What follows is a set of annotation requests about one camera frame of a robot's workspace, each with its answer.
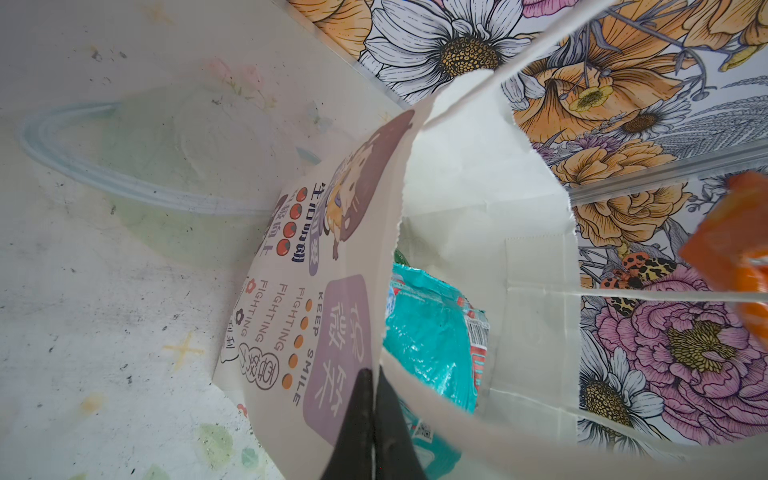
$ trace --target orange flower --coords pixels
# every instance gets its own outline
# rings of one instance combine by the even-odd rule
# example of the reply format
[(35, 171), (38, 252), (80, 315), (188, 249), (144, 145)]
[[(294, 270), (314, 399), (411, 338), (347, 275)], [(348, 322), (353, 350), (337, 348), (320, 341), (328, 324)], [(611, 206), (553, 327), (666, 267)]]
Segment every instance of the orange flower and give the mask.
[(768, 0), (702, 0), (683, 28), (689, 30), (683, 42), (687, 47), (706, 45), (717, 50), (739, 33), (742, 45), (765, 45)]
[(601, 147), (586, 148), (551, 169), (563, 185), (576, 187), (668, 164), (673, 160), (675, 157), (665, 154), (660, 145), (635, 139), (624, 143), (613, 153)]
[[(619, 13), (634, 20), (656, 4), (657, 0), (640, 0), (624, 6)], [(661, 13), (685, 5), (685, 0), (680, 0)], [(681, 38), (685, 35), (683, 23), (690, 13), (687, 9), (661, 17), (655, 20), (655, 29), (669, 38)], [(566, 65), (548, 68), (549, 58), (526, 68), (525, 73), (536, 77), (546, 90), (542, 98), (531, 99), (530, 107), (515, 114), (531, 141), (546, 142), (559, 131), (562, 140), (574, 140), (603, 121), (668, 100), (680, 90), (680, 81), (663, 76), (675, 69), (675, 54), (660, 55), (668, 43), (610, 16), (600, 22), (605, 40), (621, 52), (598, 47), (591, 35), (586, 62), (573, 58), (573, 63), (566, 60)], [(683, 67), (693, 63), (687, 59)], [(616, 127), (631, 119), (630, 114)]]
[[(577, 152), (552, 167), (560, 182), (568, 186), (590, 184), (656, 167), (675, 160), (652, 141), (630, 140), (614, 153), (594, 147)], [(690, 194), (684, 184), (662, 187), (634, 195), (578, 205), (574, 208), (581, 236), (596, 247), (649, 240), (656, 229), (683, 207)]]
[(371, 32), (371, 8), (364, 0), (289, 0), (293, 7), (317, 25), (355, 58), (366, 49)]

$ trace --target white surface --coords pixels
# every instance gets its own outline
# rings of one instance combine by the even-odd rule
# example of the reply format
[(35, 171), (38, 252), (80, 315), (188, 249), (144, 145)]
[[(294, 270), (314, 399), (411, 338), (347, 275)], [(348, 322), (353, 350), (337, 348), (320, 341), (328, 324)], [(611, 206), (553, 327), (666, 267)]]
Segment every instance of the white surface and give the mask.
[[(180, 217), (207, 225), (203, 236), (182, 220), (142, 228), (142, 214), (129, 223), (119, 199), (36, 164), (13, 135), (30, 111), (196, 81), (213, 57), (233, 70), (257, 65), (262, 93), (276, 100), (273, 121), (320, 158), (346, 156), (400, 108), (269, 2), (2, 9), (0, 478), (144, 478), (152, 465), (170, 478), (278, 477), (246, 419), (210, 384), (256, 231), (232, 247), (206, 217)], [(222, 245), (235, 249), (227, 262)], [(164, 346), (190, 333), (189, 347), (204, 353), (174, 370), (179, 354)], [(79, 405), (89, 396), (104, 402), (87, 415)], [(202, 424), (231, 434), (226, 465), (204, 458)], [(245, 448), (260, 454), (251, 469)]]

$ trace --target teal plastic package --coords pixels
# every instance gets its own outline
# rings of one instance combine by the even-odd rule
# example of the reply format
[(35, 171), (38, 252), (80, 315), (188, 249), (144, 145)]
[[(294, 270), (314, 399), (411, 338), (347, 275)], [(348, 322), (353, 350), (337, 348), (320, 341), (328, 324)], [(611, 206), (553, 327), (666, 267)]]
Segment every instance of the teal plastic package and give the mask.
[[(456, 288), (422, 270), (392, 267), (386, 348), (403, 368), (457, 406), (473, 413), (488, 345), (488, 321)], [(461, 458), (401, 400), (413, 448), (435, 480)]]

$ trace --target barcode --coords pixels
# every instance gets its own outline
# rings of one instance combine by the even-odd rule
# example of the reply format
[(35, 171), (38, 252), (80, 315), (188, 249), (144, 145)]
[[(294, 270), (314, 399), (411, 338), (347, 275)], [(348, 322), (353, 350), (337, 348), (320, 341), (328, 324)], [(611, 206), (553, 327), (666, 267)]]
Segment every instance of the barcode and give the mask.
[(432, 429), (429, 425), (419, 420), (419, 424), (416, 426), (416, 432), (413, 434), (414, 439), (422, 439), (427, 443), (432, 443)]
[(488, 324), (476, 319), (465, 318), (467, 331), (469, 332), (469, 344), (488, 348)]

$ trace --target snack package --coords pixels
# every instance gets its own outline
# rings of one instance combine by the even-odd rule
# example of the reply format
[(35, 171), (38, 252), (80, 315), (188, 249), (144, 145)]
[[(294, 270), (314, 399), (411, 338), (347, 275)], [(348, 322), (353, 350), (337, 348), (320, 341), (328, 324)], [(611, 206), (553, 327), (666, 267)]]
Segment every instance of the snack package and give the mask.
[[(489, 324), (456, 288), (422, 270), (395, 264), (384, 348), (408, 373), (469, 413), (475, 411)], [(419, 463), (434, 480), (461, 458), (400, 401)]]
[[(768, 292), (768, 177), (732, 177), (729, 193), (680, 249), (717, 291)], [(768, 348), (768, 306), (739, 303), (744, 326)]]

